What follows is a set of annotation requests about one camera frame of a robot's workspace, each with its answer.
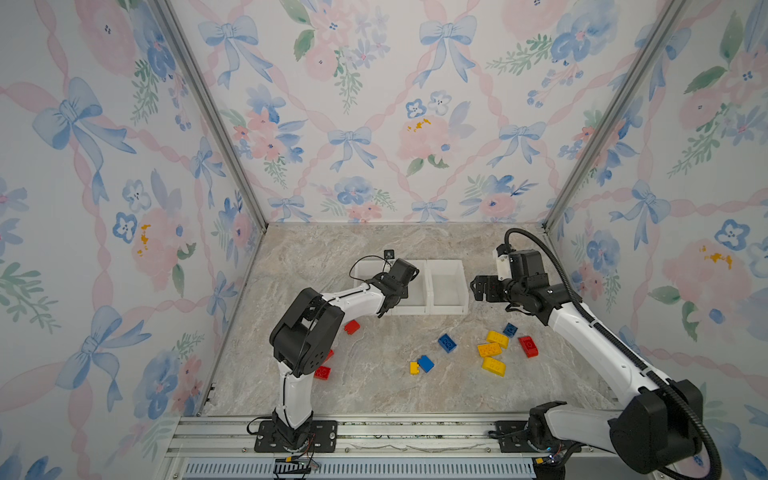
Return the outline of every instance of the gray stone surface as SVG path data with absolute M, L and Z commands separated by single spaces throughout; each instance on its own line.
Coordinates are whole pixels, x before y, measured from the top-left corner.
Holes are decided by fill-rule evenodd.
M 263 240 L 233 330 L 214 374 L 215 405 L 208 415 L 258 415 L 277 400 L 278 372 L 269 335 L 301 289 L 337 292 L 353 286 L 347 276 L 355 260 L 395 249 L 413 260 L 460 259 L 467 283 L 494 274 L 492 249 L 507 225 L 289 225 L 272 224 Z M 521 236 L 517 249 L 532 248 Z M 552 282 L 554 267 L 545 260 Z M 328 381 L 314 380 L 318 414 L 368 412 L 520 412 L 551 400 L 609 409 L 611 396 L 597 372 L 559 335 L 535 317 L 506 313 L 503 303 L 475 302 L 467 316 L 366 316 L 352 336 L 339 332 Z M 519 327 L 509 348 L 497 357 L 504 378 L 481 368 L 477 345 L 490 329 L 507 322 Z M 458 343 L 451 353 L 437 344 L 448 333 Z M 527 359 L 517 337 L 530 335 L 539 356 Z M 409 363 L 429 356 L 435 368 L 417 376 Z

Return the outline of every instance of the red toy block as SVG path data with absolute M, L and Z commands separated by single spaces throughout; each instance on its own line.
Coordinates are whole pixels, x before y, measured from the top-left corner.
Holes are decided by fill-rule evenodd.
M 344 331 L 347 333 L 347 335 L 352 335 L 354 332 L 359 330 L 359 328 L 360 324 L 357 323 L 357 320 L 353 320 L 344 326 Z
M 327 366 L 319 366 L 315 370 L 315 378 L 320 380 L 327 380 L 331 376 L 331 369 Z
M 536 344 L 533 343 L 533 339 L 530 336 L 520 337 L 520 345 L 529 359 L 538 355 L 538 348 L 536 348 Z

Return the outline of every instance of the black flexible hose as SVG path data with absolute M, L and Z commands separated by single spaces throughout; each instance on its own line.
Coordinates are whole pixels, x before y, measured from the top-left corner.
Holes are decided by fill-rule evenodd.
M 507 251 L 511 252 L 512 248 L 509 245 L 509 236 L 512 233 L 519 233 L 523 237 L 527 237 L 529 240 L 532 240 L 533 243 L 536 243 L 539 248 L 541 248 L 541 251 L 543 251 L 547 257 L 549 257 L 549 260 L 552 262 L 552 265 L 554 265 L 554 269 L 557 270 L 558 275 L 560 276 L 560 280 L 563 283 L 563 286 L 565 286 L 565 291 L 568 293 L 568 298 L 571 300 L 571 302 L 574 304 L 574 307 L 576 310 L 581 314 L 581 316 L 584 317 L 585 320 L 587 320 L 590 324 L 592 324 L 596 319 L 587 312 L 587 310 L 584 309 L 583 306 L 581 306 L 581 301 L 579 301 L 578 296 L 576 295 L 576 292 L 571 287 L 571 283 L 568 281 L 568 276 L 565 274 L 565 270 L 563 270 L 563 266 L 560 264 L 560 260 L 552 253 L 552 250 L 549 250 L 549 247 L 541 241 L 538 237 L 536 237 L 533 233 L 523 230 L 521 228 L 510 228 L 507 230 L 507 232 L 504 234 L 504 245 L 507 247 Z M 608 339 L 611 343 L 613 343 L 634 365 L 636 365 L 639 369 L 645 370 L 647 368 L 647 365 L 645 362 L 643 362 L 640 357 L 634 354 L 632 350 L 630 350 L 626 345 L 624 345 L 623 342 L 621 342 L 616 336 L 611 333 L 610 330 L 602 326 L 599 322 L 595 324 L 596 330 L 600 332 L 605 338 Z M 674 480 L 719 480 L 720 476 L 723 474 L 723 464 L 720 460 L 720 453 L 717 451 L 717 447 L 715 446 L 714 440 L 712 440 L 712 436 L 707 431 L 707 427 L 704 426 L 704 424 L 701 422 L 701 419 L 699 419 L 699 416 L 696 415 L 694 410 L 690 407 L 690 405 L 683 400 L 680 395 L 675 392 L 675 390 L 664 380 L 662 380 L 659 375 L 657 375 L 654 371 L 649 371 L 646 373 L 646 376 L 651 379 L 656 385 L 658 385 L 659 389 L 664 393 L 664 395 L 669 396 L 675 404 L 680 407 L 680 409 L 685 412 L 685 415 L 688 417 L 688 420 L 690 423 L 694 426 L 696 431 L 698 432 L 699 436 L 701 437 L 701 442 L 704 445 L 704 448 L 707 450 L 707 454 L 710 456 L 710 470 L 707 473 L 707 476 L 705 477 L 689 477 L 687 475 L 682 475 L 680 473 L 674 472 L 673 470 L 670 470 L 667 467 L 659 468 L 659 472 L 664 473 L 665 475 L 668 475 L 669 477 L 673 478 Z

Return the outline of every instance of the white container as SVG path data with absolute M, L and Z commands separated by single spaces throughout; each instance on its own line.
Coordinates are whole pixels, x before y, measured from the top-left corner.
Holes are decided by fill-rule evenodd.
M 469 309 L 469 289 L 461 260 L 408 260 L 419 269 L 419 275 L 408 285 L 408 298 L 386 315 L 466 315 Z M 373 278 L 388 272 L 382 260 L 360 260 L 352 275 Z

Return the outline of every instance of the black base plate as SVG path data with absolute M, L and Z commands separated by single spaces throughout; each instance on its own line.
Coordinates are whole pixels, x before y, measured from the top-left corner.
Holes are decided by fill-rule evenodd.
M 310 435 L 314 435 L 314 446 L 310 446 L 310 450 L 315 453 L 333 453 L 336 450 L 336 431 L 338 428 L 339 423 L 336 420 L 313 421 L 310 425 Z M 253 450 L 256 453 L 286 453 L 272 420 L 264 420 L 259 424 L 259 432 Z
M 496 422 L 496 432 L 499 435 L 520 432 L 525 429 L 527 423 L 525 420 L 498 420 Z M 523 433 L 517 438 L 507 437 L 499 439 L 498 446 L 502 453 L 537 452 L 538 450 L 535 450 L 528 444 L 526 438 L 526 434 Z

